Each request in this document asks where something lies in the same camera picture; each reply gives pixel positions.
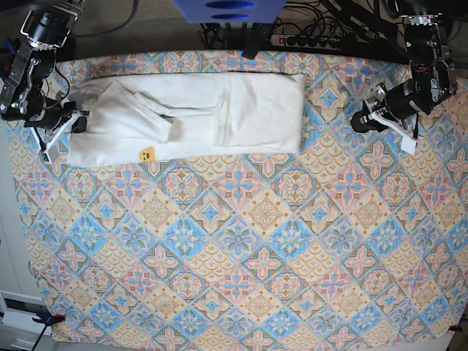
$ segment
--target white cloth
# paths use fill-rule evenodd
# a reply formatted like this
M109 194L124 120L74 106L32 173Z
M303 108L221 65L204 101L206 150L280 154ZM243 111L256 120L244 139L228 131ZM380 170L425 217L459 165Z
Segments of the white cloth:
M96 167L298 153L303 91L302 75L228 72L90 80L70 94L90 116L86 132L71 136L68 160Z

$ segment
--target cloth fold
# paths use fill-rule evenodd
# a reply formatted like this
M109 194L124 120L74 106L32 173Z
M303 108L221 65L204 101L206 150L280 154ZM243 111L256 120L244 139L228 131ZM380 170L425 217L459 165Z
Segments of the cloth fold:
M71 136L69 163L298 153L303 90L300 75L237 72L90 80L71 94L90 116Z

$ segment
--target white towel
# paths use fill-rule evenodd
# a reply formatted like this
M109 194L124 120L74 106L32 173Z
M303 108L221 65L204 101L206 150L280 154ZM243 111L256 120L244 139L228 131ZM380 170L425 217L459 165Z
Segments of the white towel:
M301 75L207 73L90 80L70 99L89 110L69 163L96 167L191 156L298 153Z

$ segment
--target smiley face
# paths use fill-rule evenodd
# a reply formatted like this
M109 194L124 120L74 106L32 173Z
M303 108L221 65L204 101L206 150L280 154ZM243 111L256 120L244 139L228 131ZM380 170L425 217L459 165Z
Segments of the smiley face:
M140 152L140 161L143 163L155 162L154 147L145 148Z

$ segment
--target floral tile pattern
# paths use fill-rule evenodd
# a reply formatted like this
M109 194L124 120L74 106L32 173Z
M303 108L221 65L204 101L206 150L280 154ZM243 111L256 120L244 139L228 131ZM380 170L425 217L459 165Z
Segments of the floral tile pattern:
M407 68L305 53L144 53L62 63L108 75L306 76L301 154L53 165L7 128L20 219L54 339L139 350L341 351L447 335L468 301L467 83L422 116L416 155L349 120ZM55 73L51 91L64 88Z

